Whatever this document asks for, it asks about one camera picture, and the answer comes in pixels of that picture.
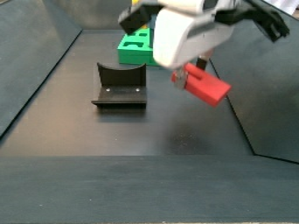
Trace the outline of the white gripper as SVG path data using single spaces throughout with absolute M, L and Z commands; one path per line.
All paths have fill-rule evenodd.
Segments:
M 158 0 L 163 6 L 154 28 L 154 60 L 176 69 L 174 85 L 184 89 L 188 72 L 182 67 L 198 58 L 196 67 L 206 69 L 212 48 L 226 42 L 234 26 L 215 21 L 219 11 L 236 8 L 236 0 Z

